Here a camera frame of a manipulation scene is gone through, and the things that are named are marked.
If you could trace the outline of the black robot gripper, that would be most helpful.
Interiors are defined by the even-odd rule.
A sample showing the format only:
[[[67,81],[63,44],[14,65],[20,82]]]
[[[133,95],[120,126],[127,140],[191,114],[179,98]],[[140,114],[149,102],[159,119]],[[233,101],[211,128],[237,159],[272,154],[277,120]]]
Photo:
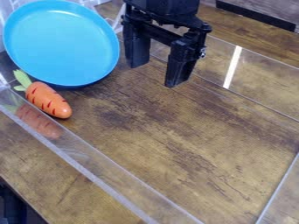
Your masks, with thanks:
[[[123,0],[123,38],[127,63],[132,68],[149,61],[151,39],[171,45],[164,85],[173,88],[185,82],[199,59],[205,56],[205,38],[211,26],[196,14],[200,0]],[[185,27],[179,36],[161,25]]]

